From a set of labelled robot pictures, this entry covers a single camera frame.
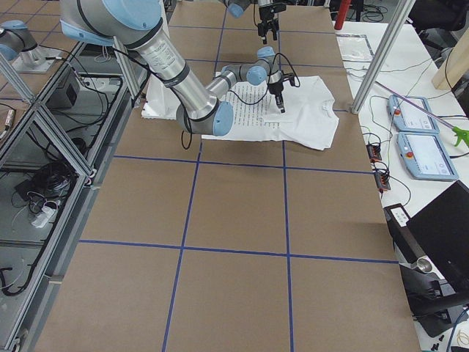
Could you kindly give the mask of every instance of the grid of blue tape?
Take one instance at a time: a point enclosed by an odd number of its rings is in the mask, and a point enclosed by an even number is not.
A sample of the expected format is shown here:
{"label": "grid of blue tape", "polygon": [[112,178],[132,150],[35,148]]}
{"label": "grid of blue tape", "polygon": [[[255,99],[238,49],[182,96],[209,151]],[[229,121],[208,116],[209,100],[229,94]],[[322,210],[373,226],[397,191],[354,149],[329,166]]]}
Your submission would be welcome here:
{"label": "grid of blue tape", "polygon": [[[0,23],[2,22],[1,18],[3,17],[3,15],[6,15],[6,14],[8,14],[8,15],[31,15],[30,13],[10,12],[10,10],[11,10],[13,7],[15,7],[17,4],[19,4],[20,1],[21,1],[21,0],[16,0],[16,2],[15,2],[11,7],[9,7],[7,10],[5,10],[4,12],[0,12]],[[47,14],[42,14],[42,13],[39,14],[39,12],[47,5],[47,3],[48,3],[47,1],[44,1],[44,4],[43,4],[39,9],[37,9],[37,11],[36,11],[35,13],[32,14],[32,16],[31,16],[30,19],[28,19],[28,20],[26,21],[26,24],[28,24],[28,22],[29,22],[30,20],[32,20],[33,18],[35,18],[36,16],[55,16],[55,17],[57,17],[57,15],[47,15]],[[51,31],[36,31],[36,30],[33,30],[33,29],[32,29],[32,32],[33,32],[32,34],[34,35],[35,32],[38,32],[38,33],[47,33],[47,35],[44,37],[44,39],[41,40],[41,43],[40,43],[40,44],[42,44],[42,43],[44,43],[44,42],[49,38],[49,36],[50,36],[52,33],[54,33],[54,32],[59,32],[59,31],[57,30],[58,27],[59,27],[59,22],[52,28]],[[1,93],[1,91],[2,91],[7,85],[8,85],[8,83],[6,83],[6,84],[4,84],[3,86],[1,86],[1,88],[0,88],[0,93]],[[17,99],[15,99],[15,98],[3,98],[3,97],[0,97],[0,98],[3,99],[3,100],[17,100]]]}
{"label": "grid of blue tape", "polygon": [[[17,0],[11,8],[13,8],[20,0]],[[38,12],[47,4],[44,3],[41,8],[36,11],[35,14],[28,20],[30,21]],[[216,71],[218,63],[234,63],[234,62],[227,62],[219,60],[220,57],[220,48],[221,48],[221,41],[223,38],[224,29],[225,28],[225,21],[226,21],[226,12],[224,15],[223,25],[221,27],[221,34],[218,41],[218,50],[217,56],[215,61],[210,60],[193,60],[193,61],[203,61],[203,62],[213,62],[214,63],[214,72]],[[56,28],[59,24],[57,24],[52,31],[48,33],[48,35],[44,38],[42,43],[47,40],[49,35],[56,31]],[[212,28],[212,27],[191,27],[191,28]],[[247,30],[247,31],[255,31],[253,29],[236,29],[236,30]],[[281,31],[281,32],[299,32],[299,31]],[[278,34],[278,50],[281,51],[281,32]],[[303,33],[314,33],[314,34],[333,34],[332,32],[308,32],[308,31],[300,31]],[[333,65],[295,65],[295,66],[306,66],[306,67],[337,67],[343,68],[342,66],[333,66]],[[345,111],[342,109],[334,109],[334,111]],[[361,263],[382,263],[382,264],[397,264],[397,261],[394,260],[375,260],[375,259],[366,259],[366,258],[351,258],[351,257],[329,257],[329,256],[318,256],[318,255],[308,255],[308,254],[293,254],[290,253],[290,245],[289,245],[289,214],[288,214],[288,187],[287,187],[287,170],[288,169],[295,169],[295,170],[304,170],[304,171],[317,171],[317,172],[345,172],[345,173],[354,173],[354,174],[365,174],[365,175],[372,175],[372,172],[361,172],[361,171],[352,171],[352,170],[338,170],[338,169],[318,169],[318,168],[305,168],[305,167],[297,167],[297,166],[287,166],[286,160],[286,150],[285,150],[285,143],[282,142],[282,159],[283,164],[282,166],[273,166],[273,165],[256,165],[256,164],[232,164],[232,163],[222,163],[222,162],[214,162],[214,161],[201,161],[201,154],[202,154],[202,141],[199,145],[199,153],[197,155],[196,161],[191,160],[182,160],[182,159],[168,159],[168,158],[147,158],[147,157],[138,157],[138,156],[131,156],[131,155],[116,155],[115,158],[129,158],[129,159],[140,159],[140,160],[152,160],[152,161],[171,161],[171,162],[178,162],[178,163],[192,163],[196,165],[193,182],[192,182],[192,189],[191,189],[191,196],[189,198],[188,204],[188,211],[186,214],[185,219],[185,226],[184,231],[182,234],[182,240],[180,246],[171,246],[171,245],[163,245],[163,244],[154,244],[154,243],[131,243],[131,242],[119,242],[119,241],[99,241],[99,240],[87,240],[83,239],[80,240],[81,243],[96,243],[96,244],[107,244],[107,245],[117,245],[117,246],[143,246],[143,247],[155,247],[155,248],[162,248],[162,249],[173,249],[179,251],[179,257],[177,261],[177,269],[176,274],[174,277],[173,289],[171,292],[171,301],[168,311],[168,317],[166,320],[166,329],[163,338],[163,346],[161,348],[162,352],[166,352],[166,346],[169,338],[169,330],[171,327],[171,318],[172,313],[174,310],[174,304],[176,299],[176,292],[177,292],[177,285],[179,282],[180,276],[180,269],[182,266],[183,255],[184,251],[199,251],[199,252],[221,252],[221,253],[232,253],[232,254],[250,254],[250,255],[261,255],[261,256],[273,256],[273,257],[285,257],[287,260],[287,285],[288,285],[288,308],[289,308],[289,336],[290,336],[290,352],[295,351],[295,337],[294,337],[294,326],[293,326],[293,303],[292,303],[292,272],[291,272],[291,258],[306,258],[310,260],[335,260],[335,261],[349,261],[349,262],[361,262]],[[274,169],[282,169],[284,175],[284,207],[285,207],[285,241],[286,241],[286,253],[274,253],[274,252],[256,252],[256,251],[243,251],[243,250],[234,250],[234,249],[216,249],[216,248],[204,248],[204,247],[194,247],[194,246],[186,246],[185,239],[188,231],[188,225],[191,218],[191,210],[192,210],[192,203],[193,203],[193,195],[196,189],[196,181],[199,172],[199,166],[201,164],[212,164],[212,165],[227,165],[227,166],[244,166],[244,167],[262,167],[262,168],[274,168]]]}

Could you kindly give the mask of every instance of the wire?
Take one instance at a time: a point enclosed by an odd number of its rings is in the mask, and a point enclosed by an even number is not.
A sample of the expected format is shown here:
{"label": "wire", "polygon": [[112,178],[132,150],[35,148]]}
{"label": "wire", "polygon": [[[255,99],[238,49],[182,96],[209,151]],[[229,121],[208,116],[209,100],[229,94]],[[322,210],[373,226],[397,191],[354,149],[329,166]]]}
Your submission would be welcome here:
{"label": "wire", "polygon": [[45,157],[50,160],[50,161],[56,161],[59,160],[59,157],[54,155],[49,151],[49,147],[52,145],[50,142],[48,143],[47,147],[43,147],[38,141],[36,136],[34,135],[34,132],[32,130],[29,130],[26,132],[26,135],[32,140],[32,142],[37,145],[43,152]]}
{"label": "wire", "polygon": [[446,58],[446,61],[445,61],[445,69],[444,69],[444,73],[445,73],[445,80],[446,80],[446,83],[448,84],[448,87],[451,91],[453,91],[453,87],[450,85],[449,83],[449,79],[448,79],[448,61],[449,61],[449,58],[451,57],[451,54],[453,53],[453,51],[451,50],[448,54],[448,57]]}
{"label": "wire", "polygon": [[420,82],[421,78],[424,76],[424,73],[430,68],[432,65],[433,61],[430,61],[430,63],[425,67],[425,70],[423,70],[420,74],[420,76],[417,78],[417,81],[414,83],[414,85],[409,89],[409,92],[407,92],[406,95],[409,95],[410,92],[413,91],[413,89],[417,86],[417,84]]}
{"label": "wire", "polygon": [[384,14],[386,13],[388,13],[388,8],[386,6],[365,4],[363,6],[363,22],[383,22]]}
{"label": "wire", "polygon": [[[8,285],[4,285],[2,287],[0,287],[0,290],[3,290],[4,288],[8,288],[8,287],[11,287],[15,284],[15,282],[17,282],[22,276],[23,276],[23,273],[24,273],[24,269],[26,268],[26,264],[24,263],[24,258],[21,258],[21,262],[23,263],[23,268],[21,269],[21,272],[20,274]],[[13,270],[13,268],[3,268],[3,269],[0,269],[0,270]]]}
{"label": "wire", "polygon": [[418,67],[418,66],[421,66],[423,65],[425,62],[428,62],[428,61],[433,61],[433,58],[430,57],[429,59],[426,59],[416,65],[412,65],[412,66],[409,66],[409,67],[406,67],[406,68],[399,68],[399,69],[396,69],[396,70],[387,70],[387,71],[380,71],[381,73],[391,73],[391,72],[404,72],[404,71],[407,71],[409,70],[410,68],[414,68],[414,67]]}
{"label": "wire", "polygon": [[461,347],[461,345],[463,346],[467,346],[469,345],[469,335],[466,334],[465,332],[462,332],[461,330],[459,330],[457,332],[457,345],[459,347]]}
{"label": "wire", "polygon": [[469,117],[467,117],[466,115],[443,115],[443,116],[440,115],[440,116],[438,116],[438,117],[441,117],[442,119],[445,119],[445,118],[447,118],[447,117],[464,117],[464,118],[466,118],[466,119],[469,119]]}
{"label": "wire", "polygon": [[450,159],[458,159],[458,158],[462,158],[463,156],[467,156],[467,155],[469,155],[469,152],[461,154],[461,155],[451,155],[449,158]]}
{"label": "wire", "polygon": [[[40,46],[42,46],[43,48],[47,48],[47,49],[54,49],[54,50],[60,50],[60,51],[66,52],[67,54],[69,54],[69,55],[72,57],[72,59],[74,59],[75,61],[77,61],[77,63],[80,65],[81,69],[82,69],[87,75],[89,75],[89,73],[88,73],[88,71],[86,70],[86,68],[81,64],[80,60],[78,60],[78,58],[76,57],[76,55],[73,54],[71,51],[65,50],[65,49],[63,49],[63,48],[54,48],[53,46],[47,46],[47,45],[43,45],[43,44],[41,44]],[[63,60],[67,65],[69,65],[69,66],[72,68],[73,72],[76,73],[75,68],[74,68],[68,61],[66,61],[65,59],[62,59],[62,60]],[[83,84],[83,82],[81,81],[81,79],[78,79],[78,81],[80,82],[81,86],[83,86],[84,88],[87,88],[87,89],[89,89],[89,90],[93,90],[93,89],[89,88],[87,85]],[[95,92],[98,92],[98,94],[104,95],[104,96],[106,97],[107,104],[109,104],[107,95],[106,95],[105,93],[100,92],[100,91],[97,90],[97,87],[96,87],[96,85],[95,85],[95,83],[94,83],[93,80],[92,80],[92,83],[93,83],[93,86],[95,87],[94,91],[95,91]]]}
{"label": "wire", "polygon": [[464,309],[461,314],[459,314],[459,317],[457,317],[456,321],[454,322],[453,329],[451,330],[451,335],[449,336],[448,340],[448,345],[446,346],[446,352],[449,352],[449,349],[451,348],[451,341],[453,341],[453,336],[454,332],[456,331],[457,324],[461,321],[462,317],[464,314],[466,314],[468,311],[468,308]]}
{"label": "wire", "polygon": [[389,178],[392,178],[393,180],[399,182],[399,183],[400,183],[401,185],[403,185],[403,186],[407,189],[407,191],[409,192],[409,199],[406,201],[405,204],[403,204],[403,207],[405,207],[407,204],[410,203],[410,200],[412,199],[412,191],[410,190],[409,187],[407,187],[407,185],[406,185],[405,183],[403,183],[401,180],[395,178],[394,176],[390,176],[390,175],[389,175]]}
{"label": "wire", "polygon": [[[70,182],[68,183],[68,189],[67,189],[67,193],[65,195],[63,195],[63,191],[64,189],[62,189],[62,192],[60,193],[60,195],[58,197],[56,197],[56,199],[58,198],[65,198],[65,201],[67,201],[69,195],[70,195],[70,191],[74,189],[75,187],[75,177],[74,177],[74,173],[73,173],[73,170],[67,165],[67,163],[65,162],[59,162],[59,163],[62,163],[63,167],[68,170],[68,172],[70,173]],[[24,209],[26,209],[26,206],[21,209],[16,215],[15,215],[15,218],[13,219],[12,221],[12,224],[14,222],[14,220],[18,217],[19,213],[21,213]],[[26,278],[26,281],[21,285],[21,286],[18,286],[18,289],[16,291],[11,291],[10,288],[12,286],[12,284],[9,284],[7,285],[7,282],[6,282],[6,279],[5,279],[5,276],[4,276],[4,271],[8,271],[8,270],[12,270],[11,268],[0,268],[0,282],[1,282],[1,286],[4,287],[1,289],[2,293],[6,296],[9,296],[9,297],[13,297],[13,296],[18,296],[20,295],[28,286],[29,286],[29,283],[31,282],[32,280],[32,276],[33,276],[33,273],[34,273],[34,270],[36,269],[37,267],[37,264],[39,263],[45,249],[47,248],[48,246],[48,243],[49,241],[51,240],[51,237],[52,235],[54,234],[54,227],[56,226],[56,222],[53,223],[53,228],[51,229],[51,231],[49,232],[48,234],[48,237],[43,241],[43,245],[41,246],[39,252],[37,253],[37,256],[36,258],[34,259],[34,262],[31,264],[31,265],[28,265],[29,266],[29,272],[28,272],[28,276]]]}
{"label": "wire", "polygon": [[103,45],[101,54],[95,57],[95,62],[98,64],[103,64],[104,62],[108,61],[111,61],[111,55],[109,55],[108,47]]}
{"label": "wire", "polygon": [[252,21],[254,22],[254,27],[257,28],[257,23],[256,23],[256,3],[253,3],[252,7]]}
{"label": "wire", "polygon": [[389,132],[392,135],[392,131],[391,131],[390,128],[387,128],[387,127],[381,125],[380,123],[376,122],[376,120],[374,119],[374,112],[373,112],[373,106],[372,106],[373,98],[381,98],[381,99],[385,99],[385,100],[387,100],[387,98],[382,97],[381,95],[372,95],[371,97],[369,97],[368,106],[369,106],[369,112],[372,114],[372,122],[375,125],[380,126],[383,130],[385,130],[386,132]]}
{"label": "wire", "polygon": [[[292,72],[293,72],[293,75],[294,75],[294,77],[295,77],[295,80],[298,82],[298,85],[295,84],[295,85],[293,85],[293,86],[294,86],[294,87],[297,87],[297,88],[300,87],[300,86],[301,86],[300,78],[298,77],[298,74],[296,73],[296,71],[295,71],[295,69],[294,69],[292,63],[288,60],[288,58],[287,58],[284,54],[278,52],[278,53],[273,57],[272,66],[274,66],[274,64],[275,64],[275,62],[276,62],[276,60],[277,60],[277,58],[279,58],[279,57],[283,57],[283,58],[287,61],[287,63],[288,63],[288,65],[290,66],[290,68],[292,69]],[[269,68],[269,73],[268,73],[268,77],[269,77],[269,78],[268,78],[268,80],[267,80],[267,89],[265,90],[264,94],[262,95],[262,97],[261,97],[259,100],[254,101],[254,102],[252,102],[252,103],[249,103],[249,102],[247,102],[247,101],[244,101],[234,90],[231,90],[231,89],[230,89],[228,92],[229,92],[229,93],[233,93],[234,96],[235,96],[241,103],[243,103],[243,104],[245,104],[245,105],[250,105],[250,106],[252,106],[252,105],[259,104],[259,103],[265,98],[265,96],[267,95],[267,93],[269,92],[270,75],[271,75],[271,73],[272,73],[272,66]]]}
{"label": "wire", "polygon": [[366,127],[366,126],[363,126],[363,125],[360,125],[361,128],[365,128],[368,132],[372,132],[372,130],[369,129],[369,127]]}
{"label": "wire", "polygon": [[56,110],[56,109],[51,109],[51,111],[52,111],[52,112],[55,112],[56,114],[63,115],[63,116],[65,116],[66,118],[72,120],[73,122],[76,122],[76,123],[78,123],[79,125],[83,125],[83,126],[96,125],[97,123],[103,121],[103,118],[104,118],[103,115],[100,115],[100,117],[99,117],[98,119],[96,119],[95,121],[93,121],[93,122],[83,122],[83,121],[79,121],[79,120],[75,119],[74,117],[71,117],[69,114],[66,114],[66,113],[64,113],[63,111]]}
{"label": "wire", "polygon": [[7,108],[10,108],[10,109],[12,109],[12,110],[15,110],[15,111],[16,111],[16,109],[15,109],[15,108],[13,108],[11,105],[8,105],[8,104],[5,104],[5,103],[0,103],[0,105],[2,105],[2,106],[6,106]]}
{"label": "wire", "polygon": [[[368,136],[368,144],[373,144],[373,145],[377,145],[378,147],[381,147],[381,138],[377,134],[372,133],[371,131],[366,132],[366,133],[362,133],[362,134],[364,136]],[[372,136],[375,136],[376,138],[378,138],[378,142],[370,143],[369,140]]]}

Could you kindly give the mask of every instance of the white cloth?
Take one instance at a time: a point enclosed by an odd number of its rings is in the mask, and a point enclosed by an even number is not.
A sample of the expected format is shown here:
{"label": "white cloth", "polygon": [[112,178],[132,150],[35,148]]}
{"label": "white cloth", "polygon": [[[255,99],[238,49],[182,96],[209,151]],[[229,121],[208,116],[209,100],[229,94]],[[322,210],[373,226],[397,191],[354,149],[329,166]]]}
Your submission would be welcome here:
{"label": "white cloth", "polygon": [[[281,114],[272,95],[254,106],[245,105],[232,93],[226,95],[234,109],[234,124],[225,136],[203,136],[204,139],[243,141],[294,141],[307,147],[330,148],[339,124],[332,106],[334,98],[319,76],[300,77],[301,87],[285,84],[283,92],[286,112]],[[258,101],[266,84],[253,87],[238,83],[234,91],[244,101]]]}

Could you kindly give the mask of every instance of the cardboard table surface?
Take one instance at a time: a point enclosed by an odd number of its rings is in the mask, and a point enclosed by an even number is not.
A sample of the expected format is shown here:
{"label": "cardboard table surface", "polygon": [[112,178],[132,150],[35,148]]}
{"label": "cardboard table surface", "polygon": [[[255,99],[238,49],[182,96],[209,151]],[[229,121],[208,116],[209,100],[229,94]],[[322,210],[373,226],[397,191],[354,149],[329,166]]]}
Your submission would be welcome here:
{"label": "cardboard table surface", "polygon": [[[169,24],[204,84],[255,59],[253,27],[185,1]],[[419,351],[328,11],[288,7],[280,27],[269,44],[336,97],[332,148],[183,150],[176,122],[135,110],[37,352]]]}

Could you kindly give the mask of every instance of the black cable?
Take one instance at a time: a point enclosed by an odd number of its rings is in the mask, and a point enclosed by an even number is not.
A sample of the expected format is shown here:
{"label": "black cable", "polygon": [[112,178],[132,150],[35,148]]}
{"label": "black cable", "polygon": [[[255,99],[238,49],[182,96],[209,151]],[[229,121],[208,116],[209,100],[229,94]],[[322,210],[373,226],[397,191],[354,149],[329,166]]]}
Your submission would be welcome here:
{"label": "black cable", "polygon": [[385,97],[382,97],[380,95],[372,95],[371,97],[369,97],[369,110],[370,112],[372,113],[372,122],[377,125],[377,126],[380,126],[383,130],[385,130],[386,132],[389,132],[391,137],[392,137],[392,131],[390,128],[387,128],[383,125],[381,125],[380,123],[376,122],[376,120],[374,119],[374,112],[373,112],[373,108],[372,108],[372,100],[373,98],[381,98],[381,99],[385,99],[385,100],[388,100],[387,98]]}
{"label": "black cable", "polygon": [[466,119],[469,119],[469,117],[467,117],[466,115],[440,115],[438,117],[441,117],[442,119],[445,119],[447,117],[464,117]]}
{"label": "black cable", "polygon": [[[75,61],[77,61],[77,63],[80,65],[81,69],[85,72],[85,74],[89,75],[89,73],[88,73],[88,71],[86,70],[86,68],[81,64],[80,60],[78,60],[78,58],[76,57],[76,55],[73,54],[71,51],[68,51],[68,50],[65,50],[65,49],[62,49],[62,48],[54,48],[53,46],[47,46],[47,45],[43,45],[43,44],[41,44],[40,46],[42,46],[43,48],[47,48],[47,49],[65,51],[67,54],[69,54],[69,55],[72,57],[72,59],[74,59]],[[89,90],[94,90],[94,91],[97,92],[98,94],[104,95],[104,96],[106,97],[106,102],[107,102],[107,104],[109,105],[109,101],[108,101],[107,95],[106,95],[105,93],[100,92],[99,90],[97,90],[97,87],[96,87],[96,85],[95,85],[95,83],[94,83],[93,81],[92,81],[92,83],[93,83],[93,86],[95,86],[95,89],[89,88],[87,85],[83,84],[83,83],[81,82],[81,80],[79,80],[79,83],[80,83],[80,85],[81,85],[82,87],[84,87],[84,88],[87,88],[87,89],[89,89]]]}
{"label": "black cable", "polygon": [[50,161],[56,161],[56,160],[59,160],[59,157],[54,155],[53,153],[51,153],[48,149],[49,145],[47,147],[43,147],[38,141],[37,141],[37,138],[36,136],[34,135],[34,132],[33,131],[27,131],[26,132],[26,135],[31,139],[31,141],[37,145],[43,152],[44,152],[44,155],[45,157],[50,160]]}
{"label": "black cable", "polygon": [[[65,198],[65,202],[66,202],[68,197],[70,196],[70,193],[71,193],[70,191],[73,190],[73,188],[75,187],[75,177],[74,177],[74,172],[72,171],[72,169],[65,162],[63,162],[63,165],[66,169],[68,169],[70,171],[70,175],[71,175],[67,193],[66,193],[65,196],[63,196]],[[62,213],[63,209],[64,209],[64,207],[59,208],[56,219],[59,219],[60,214]],[[5,279],[5,276],[4,276],[4,271],[11,271],[12,268],[11,267],[9,267],[9,268],[0,268],[0,282],[1,282],[1,286],[2,286],[1,291],[4,295],[9,296],[9,297],[18,296],[29,286],[29,283],[31,282],[31,279],[32,279],[32,276],[33,276],[33,273],[34,273],[34,270],[36,269],[37,264],[39,263],[42,255],[44,254],[44,251],[47,248],[48,243],[51,240],[52,235],[54,234],[55,226],[56,226],[56,222],[53,223],[53,228],[49,232],[48,237],[43,241],[41,249],[39,250],[36,258],[33,261],[33,263],[31,265],[29,265],[29,272],[28,272],[28,276],[26,278],[26,281],[21,286],[18,286],[18,289],[16,291],[10,291],[10,288],[12,287],[13,284],[8,285],[7,280]]]}
{"label": "black cable", "polygon": [[449,83],[449,79],[448,79],[448,61],[449,61],[449,58],[451,56],[451,54],[453,53],[453,51],[451,50],[448,54],[448,57],[446,58],[446,61],[445,61],[445,80],[446,80],[446,83],[448,84],[448,87],[449,87],[449,90],[453,91],[453,87],[450,85]]}
{"label": "black cable", "polygon": [[449,335],[449,341],[448,345],[446,346],[446,352],[449,352],[449,349],[451,348],[451,342],[453,341],[454,337],[454,332],[456,331],[457,324],[461,321],[462,317],[464,314],[466,314],[468,311],[468,308],[464,309],[461,314],[459,314],[459,317],[457,317],[456,321],[454,322],[453,329],[451,330],[451,335]]}
{"label": "black cable", "polygon": [[135,98],[132,98],[132,106],[135,105],[135,102],[136,100],[141,97],[143,95],[143,92],[144,92],[144,89],[145,89],[145,86],[147,85],[148,81],[149,81],[149,78],[151,77],[151,73],[149,72],[149,70],[146,70],[147,72],[147,76],[145,77],[144,81],[140,84],[140,89],[139,91],[137,92],[137,96],[135,96]]}
{"label": "black cable", "polygon": [[5,104],[5,103],[0,103],[0,105],[6,106],[7,108],[10,108],[10,109],[12,109],[12,110],[15,110],[15,111],[16,111],[16,109],[15,109],[15,108],[13,108],[12,106],[10,106],[10,105],[8,105],[8,104]]}
{"label": "black cable", "polygon": [[405,183],[403,183],[401,180],[399,180],[399,179],[397,179],[397,178],[395,178],[395,177],[393,177],[393,176],[391,176],[391,175],[389,175],[389,178],[392,178],[393,180],[399,182],[399,183],[400,183],[401,185],[403,185],[403,186],[407,189],[407,191],[409,192],[409,199],[406,201],[405,204],[403,204],[403,207],[405,207],[407,204],[410,203],[410,200],[412,199],[412,191],[411,191],[410,188],[407,187],[407,185],[406,185]]}
{"label": "black cable", "polygon": [[253,3],[252,7],[252,21],[254,22],[254,27],[257,28],[257,23],[256,23],[256,3]]}
{"label": "black cable", "polygon": [[387,12],[388,8],[386,6],[365,4],[363,6],[363,22],[383,22],[384,14]]}
{"label": "black cable", "polygon": [[[96,119],[93,123],[90,123],[90,125],[80,125],[80,126],[71,128],[71,129],[69,129],[69,130],[66,130],[65,132],[70,133],[70,132],[73,132],[73,131],[80,130],[80,129],[82,129],[82,128],[87,128],[87,127],[89,127],[89,126],[91,126],[91,125],[96,125],[96,124],[98,124],[98,123],[100,123],[100,122],[103,122],[103,121],[105,121],[105,120],[108,118],[109,113],[111,112],[111,108],[112,108],[112,106],[115,104],[115,102],[116,102],[116,100],[117,100],[117,96],[119,95],[119,92],[120,92],[120,90],[121,90],[121,88],[122,88],[122,85],[123,85],[123,80],[122,80],[122,78],[120,78],[120,77],[117,77],[117,78],[119,79],[119,82],[120,82],[119,89],[118,89],[117,92],[114,94],[114,96],[113,96],[111,102],[109,103],[108,108],[106,109],[106,111],[104,111],[104,113],[101,114],[100,117],[99,117],[98,119]],[[93,137],[93,140],[89,143],[89,146],[87,147],[88,150],[91,149],[92,146],[95,144],[97,135],[99,134],[100,129],[101,129],[102,127],[103,127],[103,126],[100,125],[99,129],[97,130],[97,133],[96,133],[95,136]]]}
{"label": "black cable", "polygon": [[[381,147],[381,138],[377,134],[372,133],[372,132],[365,132],[365,133],[362,133],[362,135],[363,136],[369,136],[368,137],[368,144],[378,145],[379,147]],[[378,138],[378,142],[370,143],[369,139],[371,138],[371,136],[375,136],[376,138]]]}
{"label": "black cable", "polygon": [[467,155],[469,155],[469,152],[461,154],[461,155],[451,155],[449,158],[450,159],[458,159],[458,158],[462,158],[463,156],[467,156]]}
{"label": "black cable", "polygon": [[114,51],[126,56],[131,62],[137,64],[138,66],[140,66],[141,68],[149,71],[152,75],[154,75],[156,78],[158,78],[159,80],[161,80],[161,78],[159,78],[156,73],[154,73],[150,68],[149,68],[149,65],[144,65],[142,64],[139,60],[136,60],[134,59],[131,55],[129,55],[128,53],[125,53],[124,51],[121,51],[119,49],[116,49],[116,48],[113,48]]}
{"label": "black cable", "polygon": [[69,114],[63,112],[63,111],[60,111],[60,110],[57,110],[57,109],[51,109],[51,111],[55,114],[60,114],[62,116],[65,116],[66,118],[72,120],[73,122],[76,122],[78,123],[79,125],[83,125],[83,126],[91,126],[91,125],[95,125],[101,121],[103,121],[103,115],[101,114],[99,118],[97,118],[95,121],[93,122],[83,122],[83,121],[79,121],[77,120],[76,118],[74,117],[71,117]]}
{"label": "black cable", "polygon": [[[290,68],[292,69],[293,75],[295,76],[295,80],[298,81],[298,85],[294,85],[294,87],[297,87],[297,88],[300,87],[300,86],[301,86],[300,79],[299,79],[299,77],[298,77],[298,75],[297,75],[297,73],[296,73],[296,71],[295,71],[295,69],[294,69],[292,63],[288,60],[288,58],[287,58],[285,55],[283,55],[282,53],[278,52],[278,53],[273,57],[272,66],[274,66],[274,64],[275,64],[275,62],[276,62],[276,60],[277,60],[277,58],[279,58],[279,57],[283,57],[284,59],[286,59],[288,65],[289,65]],[[265,98],[265,96],[267,95],[267,93],[269,92],[269,87],[268,87],[268,86],[269,86],[269,83],[270,83],[270,75],[271,75],[271,73],[272,73],[272,67],[269,68],[269,73],[268,73],[268,77],[269,77],[269,78],[268,78],[268,80],[267,80],[267,88],[266,88],[264,94],[262,95],[262,97],[261,97],[258,101],[255,101],[255,102],[253,102],[253,103],[249,103],[249,102],[247,102],[247,101],[244,101],[234,90],[230,89],[228,92],[233,93],[234,96],[235,96],[241,103],[243,103],[243,104],[245,104],[245,105],[250,105],[250,106],[252,106],[252,105],[259,104],[259,103]]]}

